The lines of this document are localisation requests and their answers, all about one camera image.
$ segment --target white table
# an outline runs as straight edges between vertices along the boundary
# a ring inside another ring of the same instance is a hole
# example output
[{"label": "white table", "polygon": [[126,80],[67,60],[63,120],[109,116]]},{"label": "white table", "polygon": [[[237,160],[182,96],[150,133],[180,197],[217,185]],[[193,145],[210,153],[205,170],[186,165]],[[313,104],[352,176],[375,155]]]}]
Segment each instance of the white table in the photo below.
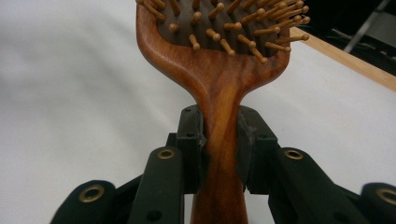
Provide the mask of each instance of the white table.
[{"label": "white table", "polygon": [[[49,223],[76,186],[119,187],[142,174],[194,104],[140,54],[134,4],[2,1],[0,223]],[[243,105],[336,184],[356,193],[365,183],[396,185],[395,91],[294,43],[284,74]],[[250,223],[272,223],[267,207],[247,193]]]}]

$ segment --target metal grommet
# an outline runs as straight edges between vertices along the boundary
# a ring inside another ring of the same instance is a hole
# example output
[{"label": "metal grommet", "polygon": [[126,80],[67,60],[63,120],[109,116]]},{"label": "metal grommet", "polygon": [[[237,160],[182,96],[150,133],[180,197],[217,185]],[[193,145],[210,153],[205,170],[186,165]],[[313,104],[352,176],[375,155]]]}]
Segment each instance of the metal grommet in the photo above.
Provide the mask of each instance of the metal grommet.
[{"label": "metal grommet", "polygon": [[385,202],[396,205],[396,190],[382,188],[377,189],[375,193]]},{"label": "metal grommet", "polygon": [[286,150],[285,155],[292,160],[301,160],[304,157],[303,153],[293,149]]},{"label": "metal grommet", "polygon": [[91,185],[78,195],[78,199],[82,203],[92,203],[100,199],[104,194],[105,188],[102,185]]},{"label": "metal grommet", "polygon": [[167,160],[167,159],[171,159],[172,157],[174,157],[175,152],[171,149],[164,149],[164,150],[161,150],[160,152],[158,152],[157,156],[160,159]]}]

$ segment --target wooden edge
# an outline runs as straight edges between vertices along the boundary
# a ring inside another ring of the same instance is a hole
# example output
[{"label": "wooden edge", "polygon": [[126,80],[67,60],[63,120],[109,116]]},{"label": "wooden edge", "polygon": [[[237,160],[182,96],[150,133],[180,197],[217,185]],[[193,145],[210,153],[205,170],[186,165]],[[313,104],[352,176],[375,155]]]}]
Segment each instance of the wooden edge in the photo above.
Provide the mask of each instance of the wooden edge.
[{"label": "wooden edge", "polygon": [[[290,36],[296,35],[304,35],[306,32],[293,27],[290,29]],[[331,57],[337,62],[345,65],[346,67],[351,68],[352,70],[358,72],[365,77],[370,78],[372,81],[392,90],[396,91],[396,77],[353,56],[350,55],[333,45],[330,45],[317,37],[312,35],[309,36],[309,39],[305,42],[309,47],[320,51],[321,53]]]}]

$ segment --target wood grain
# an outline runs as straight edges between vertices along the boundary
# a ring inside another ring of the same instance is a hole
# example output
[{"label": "wood grain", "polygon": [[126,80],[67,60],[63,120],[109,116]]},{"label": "wood grain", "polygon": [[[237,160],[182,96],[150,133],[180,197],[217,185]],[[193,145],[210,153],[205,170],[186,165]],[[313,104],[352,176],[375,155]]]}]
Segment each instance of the wood grain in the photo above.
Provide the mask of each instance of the wood grain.
[{"label": "wood grain", "polygon": [[[145,58],[186,89],[204,115],[207,172],[194,196],[191,223],[248,223],[243,186],[236,173],[236,118],[250,91],[281,75],[289,54],[278,52],[262,64],[255,56],[175,46],[159,35],[154,18],[137,7],[136,34]],[[289,30],[280,34],[288,37]]]},{"label": "wood grain", "polygon": [[[306,32],[296,27],[290,29],[292,36],[304,35]],[[396,77],[353,56],[350,55],[331,44],[328,44],[314,36],[310,36],[308,40],[304,42],[309,47],[320,51],[321,53],[329,56],[337,62],[353,69],[359,74],[370,78],[372,81],[392,90],[396,91]]]}]

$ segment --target wooden hairbrush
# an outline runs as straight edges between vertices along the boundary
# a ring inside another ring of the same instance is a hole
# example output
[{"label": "wooden hairbrush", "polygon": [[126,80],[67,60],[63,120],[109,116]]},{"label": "wooden hairbrush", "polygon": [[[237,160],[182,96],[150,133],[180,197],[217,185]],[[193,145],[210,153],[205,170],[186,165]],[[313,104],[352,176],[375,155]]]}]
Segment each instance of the wooden hairbrush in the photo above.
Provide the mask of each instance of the wooden hairbrush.
[{"label": "wooden hairbrush", "polygon": [[308,23],[296,0],[136,0],[140,50],[187,90],[204,115],[207,170],[191,223],[248,223],[235,170],[239,104],[289,63],[290,27]]}]

